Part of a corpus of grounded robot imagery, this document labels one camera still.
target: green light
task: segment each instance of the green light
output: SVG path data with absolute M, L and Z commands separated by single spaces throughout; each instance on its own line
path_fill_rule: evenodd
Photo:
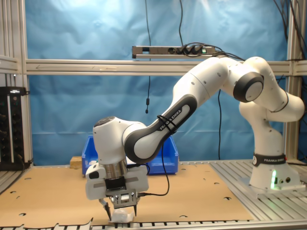
M 272 173 L 271 189 L 274 188 L 274 185 L 275 185 L 275 178 L 276 178 L 276 170 L 274 170 L 273 173 Z

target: cardboard sheet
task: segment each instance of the cardboard sheet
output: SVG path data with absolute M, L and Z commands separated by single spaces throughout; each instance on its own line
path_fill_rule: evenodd
M 252 219 L 209 165 L 181 165 L 169 180 L 168 195 L 141 198 L 134 222 Z M 91 219 L 92 225 L 108 224 L 98 200 L 87 200 L 85 183 L 81 169 L 31 169 L 0 195 L 0 227 L 24 224 L 25 228 L 50 228 L 57 223 L 83 225 Z M 165 193 L 166 177 L 149 176 L 149 185 L 148 192 Z M 106 201 L 113 212 L 110 200 Z

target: blue backdrop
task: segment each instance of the blue backdrop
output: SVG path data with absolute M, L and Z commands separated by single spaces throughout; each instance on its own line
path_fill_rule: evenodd
M 131 60 L 149 45 L 144 0 L 26 0 L 29 58 Z M 267 0 L 183 0 L 184 43 L 204 42 L 242 58 L 285 60 L 281 16 Z M 148 0 L 153 46 L 179 46 L 179 0 Z M 93 124 L 114 115 L 146 125 L 170 105 L 180 78 L 30 76 L 34 163 L 68 164 L 81 155 Z M 250 159 L 254 137 L 238 101 L 221 93 L 222 159 Z M 173 136 L 181 161 L 216 160 L 219 107 L 207 101 Z M 282 124 L 274 124 L 282 131 Z

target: metal table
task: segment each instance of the metal table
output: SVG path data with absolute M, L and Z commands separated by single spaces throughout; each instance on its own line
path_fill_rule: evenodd
M 249 178 L 252 172 L 251 160 L 232 161 L 194 161 L 180 164 L 210 164 L 218 175 L 225 181 L 229 189 L 237 196 L 246 209 L 251 213 L 252 221 L 207 221 L 207 222 L 163 222 L 163 223 L 131 223 L 116 224 L 115 226 L 91 226 L 91 222 L 82 226 L 59 226 L 46 230 L 113 230 L 117 228 L 136 229 L 307 229 L 307 192 L 289 192 L 287 195 L 262 195 L 256 198 L 246 189 L 240 178 Z M 305 180 L 307 167 L 292 165 Z M 0 172 L 0 191 L 12 181 L 19 172 Z M 0 230 L 23 230 L 18 228 L 1 228 Z

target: cylindrical metal part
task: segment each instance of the cylindrical metal part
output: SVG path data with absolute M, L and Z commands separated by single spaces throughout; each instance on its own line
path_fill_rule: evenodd
M 114 164 L 103 164 L 106 169 L 106 179 L 117 179 L 128 172 L 126 158 Z

